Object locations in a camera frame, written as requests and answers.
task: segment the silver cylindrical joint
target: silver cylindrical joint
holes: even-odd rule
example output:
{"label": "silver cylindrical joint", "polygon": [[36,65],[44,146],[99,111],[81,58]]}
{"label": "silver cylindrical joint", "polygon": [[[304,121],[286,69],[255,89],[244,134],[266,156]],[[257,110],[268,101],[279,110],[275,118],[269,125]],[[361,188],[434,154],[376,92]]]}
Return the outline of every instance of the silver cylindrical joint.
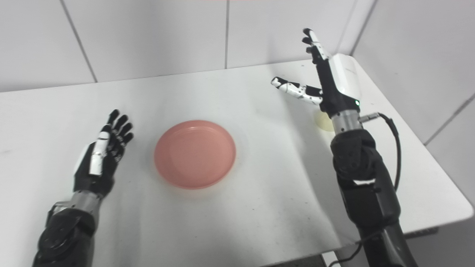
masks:
{"label": "silver cylindrical joint", "polygon": [[333,129],[335,134],[343,132],[363,129],[363,125],[359,121],[360,114],[356,110],[343,110],[332,117]]}
{"label": "silver cylindrical joint", "polygon": [[76,210],[82,210],[94,217],[97,226],[99,221],[99,204],[101,198],[99,195],[88,190],[78,190],[74,192],[73,198],[68,202],[67,207]]}

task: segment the white table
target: white table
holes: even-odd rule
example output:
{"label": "white table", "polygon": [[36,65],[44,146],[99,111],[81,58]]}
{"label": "white table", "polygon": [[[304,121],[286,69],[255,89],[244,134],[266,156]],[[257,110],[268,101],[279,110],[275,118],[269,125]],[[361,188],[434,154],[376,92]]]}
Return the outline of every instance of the white table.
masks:
{"label": "white table", "polygon": [[[402,142],[404,232],[467,219],[473,210],[357,64],[362,114],[391,116]],[[127,147],[95,236],[94,266],[257,267],[358,240],[343,207],[315,107],[276,90],[274,76],[318,86],[310,61],[0,94],[0,266],[29,266],[51,205],[71,196],[72,171],[114,108]],[[167,184],[152,162],[159,137],[192,119],[225,127],[237,146],[228,176],[202,190]],[[394,174],[383,120],[365,127]]]}

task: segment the cable connector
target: cable connector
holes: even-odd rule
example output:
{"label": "cable connector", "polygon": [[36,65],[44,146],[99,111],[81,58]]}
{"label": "cable connector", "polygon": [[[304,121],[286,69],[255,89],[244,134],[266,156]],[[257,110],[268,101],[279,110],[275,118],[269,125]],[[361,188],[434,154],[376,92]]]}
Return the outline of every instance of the cable connector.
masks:
{"label": "cable connector", "polygon": [[375,112],[375,113],[371,113],[371,114],[368,114],[368,115],[365,115],[365,116],[362,116],[358,119],[358,121],[360,123],[365,123],[365,122],[368,122],[370,120],[374,120],[378,117],[380,117],[381,115],[378,113],[378,112]]}

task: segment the black arm cover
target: black arm cover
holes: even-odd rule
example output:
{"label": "black arm cover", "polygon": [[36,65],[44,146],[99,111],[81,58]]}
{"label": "black arm cover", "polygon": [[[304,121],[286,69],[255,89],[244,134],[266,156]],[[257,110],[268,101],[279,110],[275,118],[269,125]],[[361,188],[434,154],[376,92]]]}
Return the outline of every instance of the black arm cover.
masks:
{"label": "black arm cover", "polygon": [[[338,134],[333,165],[346,211],[360,232],[371,267],[416,267],[399,225],[401,208],[388,170],[364,129]],[[354,181],[372,181],[357,185]]]}
{"label": "black arm cover", "polygon": [[87,212],[65,209],[50,216],[39,238],[33,267],[90,266],[94,232],[94,218]]}

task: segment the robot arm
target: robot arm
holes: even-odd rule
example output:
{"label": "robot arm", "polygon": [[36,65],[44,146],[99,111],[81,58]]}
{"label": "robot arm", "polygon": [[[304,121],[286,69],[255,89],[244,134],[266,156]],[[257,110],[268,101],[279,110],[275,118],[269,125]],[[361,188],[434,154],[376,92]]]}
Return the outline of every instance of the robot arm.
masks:
{"label": "robot arm", "polygon": [[117,165],[133,138],[126,115],[114,125],[118,116],[118,110],[112,111],[97,140],[87,146],[74,174],[71,200],[57,202],[49,211],[33,267],[90,266],[100,202],[112,190]]}
{"label": "robot arm", "polygon": [[[322,85],[319,106],[331,118],[335,130],[330,147],[338,185],[347,214],[360,233],[368,263],[371,267],[416,267],[399,225],[395,188],[373,137],[362,126],[383,115],[360,116],[361,94],[352,58],[332,56],[312,30],[304,29],[304,34],[302,41],[309,45],[307,52],[312,54]],[[274,78],[272,84],[282,87],[278,81]],[[392,120],[384,118],[397,137]]]}

